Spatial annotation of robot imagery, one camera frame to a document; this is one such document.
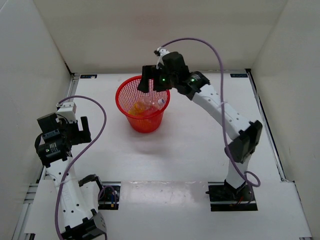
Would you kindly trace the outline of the clear bottle yellow cap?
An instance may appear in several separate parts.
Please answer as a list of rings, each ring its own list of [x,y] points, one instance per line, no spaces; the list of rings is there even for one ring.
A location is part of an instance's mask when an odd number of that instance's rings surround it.
[[[147,111],[151,107],[155,106],[155,102],[147,95],[141,96],[133,105],[133,109],[136,114],[141,114]]]

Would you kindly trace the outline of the clear plastic bottle white cap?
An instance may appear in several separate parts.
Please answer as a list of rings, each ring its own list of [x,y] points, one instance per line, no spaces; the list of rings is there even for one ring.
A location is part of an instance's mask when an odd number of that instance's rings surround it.
[[[142,112],[143,117],[148,117],[157,111],[161,110],[165,105],[165,101],[163,99],[159,99],[157,101],[151,101]]]

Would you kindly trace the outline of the orange plastic bottle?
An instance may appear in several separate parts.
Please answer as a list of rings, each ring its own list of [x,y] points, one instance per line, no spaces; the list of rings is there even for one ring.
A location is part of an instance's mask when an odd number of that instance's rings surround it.
[[[142,117],[148,106],[141,102],[136,102],[129,109],[128,114],[132,116]]]

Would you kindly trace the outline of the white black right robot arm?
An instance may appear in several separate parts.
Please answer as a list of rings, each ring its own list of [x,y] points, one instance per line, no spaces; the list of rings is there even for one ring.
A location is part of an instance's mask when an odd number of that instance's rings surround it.
[[[232,106],[221,99],[210,80],[199,71],[191,72],[183,56],[177,51],[164,48],[155,50],[158,61],[155,65],[144,65],[137,89],[149,92],[149,81],[153,90],[163,92],[175,88],[181,95],[202,107],[221,126],[229,157],[229,167],[224,181],[224,193],[230,200],[238,199],[247,184],[246,172],[252,154],[255,152],[262,133],[262,123],[252,122],[241,116]]]

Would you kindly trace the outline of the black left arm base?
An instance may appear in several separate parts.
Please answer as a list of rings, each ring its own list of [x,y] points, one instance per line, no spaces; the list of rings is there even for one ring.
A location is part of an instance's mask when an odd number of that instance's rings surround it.
[[[121,183],[103,182],[104,189],[98,195],[99,210],[118,210],[120,206]]]

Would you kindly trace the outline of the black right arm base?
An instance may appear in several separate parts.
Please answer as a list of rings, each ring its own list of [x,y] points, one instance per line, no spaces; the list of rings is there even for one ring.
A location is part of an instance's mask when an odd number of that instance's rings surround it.
[[[254,192],[247,184],[238,192],[232,193],[223,182],[208,182],[211,212],[253,212],[258,211]]]

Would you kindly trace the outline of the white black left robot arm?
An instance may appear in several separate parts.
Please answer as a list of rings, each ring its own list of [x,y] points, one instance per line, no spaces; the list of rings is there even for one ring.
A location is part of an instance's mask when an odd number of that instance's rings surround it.
[[[105,188],[96,174],[79,180],[73,166],[72,146],[92,141],[87,117],[80,119],[82,130],[77,120],[54,112],[37,119],[42,133],[36,138],[35,149],[58,193],[54,224],[61,240],[93,240],[107,235],[98,210]]]

